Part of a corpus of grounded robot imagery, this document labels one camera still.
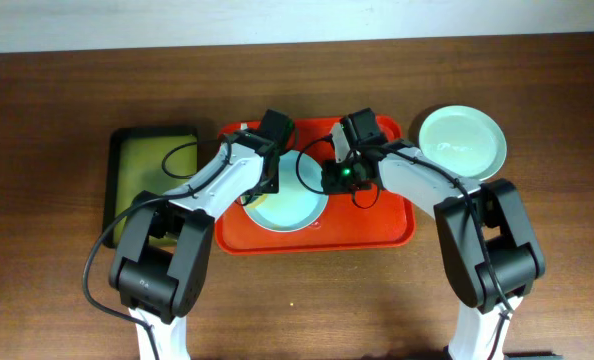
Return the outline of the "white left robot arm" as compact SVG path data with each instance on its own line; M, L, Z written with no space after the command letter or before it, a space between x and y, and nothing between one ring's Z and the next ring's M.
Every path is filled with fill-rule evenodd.
M124 225L109 284L137 329L143 359L186 359L186 316L205 283L216 221L246 192L277 177L288 130L238 130L182 185L144 191L116 220Z

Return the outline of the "green plate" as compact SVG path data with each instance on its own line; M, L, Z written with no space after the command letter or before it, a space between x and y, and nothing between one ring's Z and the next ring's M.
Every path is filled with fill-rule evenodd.
M463 105L432 111L422 122L418 144L431 161L478 180L497 174L507 157L500 126L481 110Z

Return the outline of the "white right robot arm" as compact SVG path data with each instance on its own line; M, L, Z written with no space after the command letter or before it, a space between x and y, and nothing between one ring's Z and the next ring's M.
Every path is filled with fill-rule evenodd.
M447 357L504 358L516 308L546 269L516 187L461 177L406 140L388 141L375 125L359 134L339 122L327 138L337 179L373 183L434 219L444 271L460 301Z

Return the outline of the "light blue plate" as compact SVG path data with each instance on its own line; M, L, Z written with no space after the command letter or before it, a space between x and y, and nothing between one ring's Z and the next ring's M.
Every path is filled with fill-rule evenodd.
M307 154L291 150L280 157L279 191L264 194L244 207L247 216L274 232L295 232L314 223L328 203L321 186L320 164Z

